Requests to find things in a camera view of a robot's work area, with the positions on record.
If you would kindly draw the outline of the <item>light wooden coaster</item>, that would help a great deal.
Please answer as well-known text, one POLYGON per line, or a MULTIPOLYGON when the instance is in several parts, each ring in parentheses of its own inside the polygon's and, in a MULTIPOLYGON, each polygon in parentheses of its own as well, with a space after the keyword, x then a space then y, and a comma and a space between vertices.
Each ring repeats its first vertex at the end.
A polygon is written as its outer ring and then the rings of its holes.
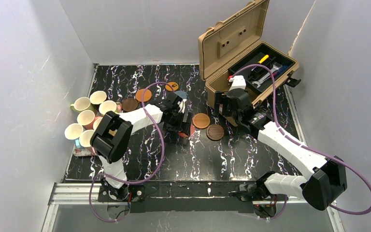
POLYGON ((198 113, 193 116, 192 122, 197 129, 205 129, 210 125, 211 120, 207 114, 198 113))

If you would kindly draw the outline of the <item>dark walnut coaster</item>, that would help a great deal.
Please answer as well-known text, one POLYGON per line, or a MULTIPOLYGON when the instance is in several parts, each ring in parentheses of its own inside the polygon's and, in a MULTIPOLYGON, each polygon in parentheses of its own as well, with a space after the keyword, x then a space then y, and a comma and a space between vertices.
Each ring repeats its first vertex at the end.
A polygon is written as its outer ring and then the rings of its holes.
POLYGON ((212 124, 206 129, 206 136, 212 141, 219 141, 225 135, 224 129, 221 125, 212 124))

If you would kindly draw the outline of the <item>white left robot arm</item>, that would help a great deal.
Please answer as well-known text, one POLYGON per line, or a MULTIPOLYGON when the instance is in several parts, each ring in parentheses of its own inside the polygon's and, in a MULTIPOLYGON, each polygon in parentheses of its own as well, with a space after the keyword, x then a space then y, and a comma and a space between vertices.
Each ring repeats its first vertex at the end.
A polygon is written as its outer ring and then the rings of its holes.
POLYGON ((127 180, 123 157, 131 135, 161 123, 166 131, 190 136, 192 117, 186 107, 186 99, 176 93, 128 113, 107 112, 90 139, 90 145, 102 162, 104 177, 101 184, 106 193, 118 201, 129 196, 128 187, 133 182, 127 180))

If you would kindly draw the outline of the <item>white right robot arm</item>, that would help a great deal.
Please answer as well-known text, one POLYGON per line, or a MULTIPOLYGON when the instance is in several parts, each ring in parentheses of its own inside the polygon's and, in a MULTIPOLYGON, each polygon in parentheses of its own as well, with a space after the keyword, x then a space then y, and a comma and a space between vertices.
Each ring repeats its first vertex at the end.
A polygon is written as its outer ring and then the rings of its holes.
POLYGON ((340 158, 325 158, 305 149, 295 138, 288 140, 289 133, 276 125, 269 111, 254 108, 246 90, 217 91, 214 115, 218 114, 232 117, 239 129, 278 152, 301 173, 283 175, 270 171, 230 196, 252 201, 283 194, 305 199, 323 211, 347 190, 346 170, 340 158))

